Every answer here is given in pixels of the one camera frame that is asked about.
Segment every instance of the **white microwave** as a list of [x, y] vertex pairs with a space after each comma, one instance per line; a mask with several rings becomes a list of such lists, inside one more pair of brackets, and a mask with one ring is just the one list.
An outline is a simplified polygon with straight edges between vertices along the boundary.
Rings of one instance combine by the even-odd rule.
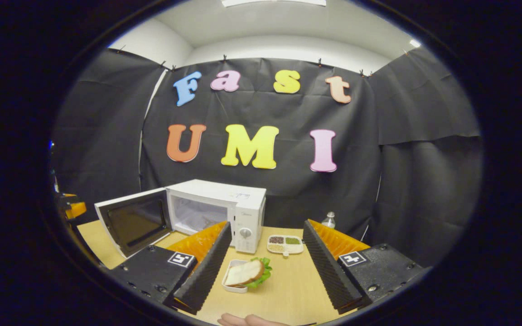
[[95, 204], [99, 219], [122, 256], [179, 231], [194, 235], [229, 221], [231, 246], [254, 254], [265, 218], [266, 189], [190, 180]]

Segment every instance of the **table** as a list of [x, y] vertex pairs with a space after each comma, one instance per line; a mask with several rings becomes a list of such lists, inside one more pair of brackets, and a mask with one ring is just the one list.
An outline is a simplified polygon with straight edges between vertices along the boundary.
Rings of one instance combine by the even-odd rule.
[[[124, 262], [124, 257], [114, 248], [100, 221], [79, 225], [78, 229], [87, 245], [106, 267], [114, 268]], [[313, 322], [320, 324], [354, 312], [355, 310], [352, 310], [340, 315], [333, 308], [305, 245], [302, 253], [290, 254], [288, 258], [267, 250], [266, 244], [270, 235], [302, 237], [302, 234], [302, 229], [264, 226], [255, 254], [236, 252], [235, 248], [229, 247], [203, 308], [196, 316], [179, 312], [215, 325], [218, 325], [217, 319], [221, 314], [230, 313], [239, 317], [255, 314], [292, 326]], [[182, 233], [172, 232], [155, 245], [166, 248], [186, 237]], [[257, 289], [249, 289], [247, 293], [226, 291], [221, 282], [229, 262], [234, 259], [250, 260], [253, 257], [271, 259], [271, 277]]]

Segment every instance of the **finger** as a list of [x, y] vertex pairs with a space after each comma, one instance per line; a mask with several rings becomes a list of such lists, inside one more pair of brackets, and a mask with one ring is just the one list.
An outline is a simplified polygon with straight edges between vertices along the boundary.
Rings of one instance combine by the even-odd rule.
[[221, 318], [234, 326], [247, 326], [247, 322], [243, 318], [233, 316], [229, 313], [222, 314]]
[[282, 322], [269, 321], [259, 316], [255, 316], [254, 314], [250, 314], [245, 317], [245, 321], [249, 326], [288, 326]]
[[225, 320], [222, 320], [222, 319], [217, 319], [217, 322], [219, 324], [221, 324], [222, 326], [234, 326], [233, 324], [229, 324], [228, 322], [226, 322]]

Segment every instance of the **pink letter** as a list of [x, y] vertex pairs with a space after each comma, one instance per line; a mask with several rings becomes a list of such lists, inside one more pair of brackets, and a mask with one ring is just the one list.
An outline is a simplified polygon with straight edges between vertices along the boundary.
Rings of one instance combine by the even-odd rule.
[[239, 89], [239, 79], [241, 74], [234, 70], [226, 70], [225, 72], [219, 72], [217, 79], [211, 82], [211, 88], [220, 91], [222, 89], [226, 91], [236, 91]]
[[310, 133], [315, 142], [315, 159], [309, 166], [317, 173], [333, 173], [338, 168], [332, 162], [332, 138], [335, 132], [326, 129], [312, 130]]

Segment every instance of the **black curtain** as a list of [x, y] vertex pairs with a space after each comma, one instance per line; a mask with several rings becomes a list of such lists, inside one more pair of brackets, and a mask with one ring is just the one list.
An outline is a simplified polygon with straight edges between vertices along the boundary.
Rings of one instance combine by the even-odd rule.
[[[218, 72], [240, 72], [239, 89], [214, 91]], [[273, 88], [279, 70], [296, 70], [301, 89], [295, 94]], [[195, 99], [178, 107], [173, 83], [193, 72], [203, 75]], [[325, 79], [341, 76], [350, 84], [348, 104], [334, 101]], [[142, 189], [168, 186], [191, 179], [267, 188], [265, 225], [301, 228], [303, 221], [321, 221], [328, 211], [337, 214], [336, 229], [358, 239], [367, 227], [379, 182], [380, 149], [373, 94], [365, 78], [335, 67], [311, 62], [247, 58], [205, 62], [166, 74], [151, 103], [143, 128]], [[172, 161], [166, 154], [168, 126], [183, 124], [180, 149], [190, 144], [192, 124], [205, 124], [197, 157], [188, 163]], [[227, 125], [242, 124], [253, 138], [261, 126], [275, 126], [275, 169], [257, 169], [249, 163], [222, 165]], [[314, 141], [310, 131], [329, 129], [334, 173], [310, 170]]]
[[163, 70], [132, 53], [104, 50], [79, 76], [58, 114], [52, 167], [61, 192], [94, 203], [140, 191], [140, 130]]
[[393, 60], [369, 79], [382, 175], [366, 239], [422, 266], [437, 264], [468, 224], [483, 167], [480, 130], [456, 78], [428, 50]]

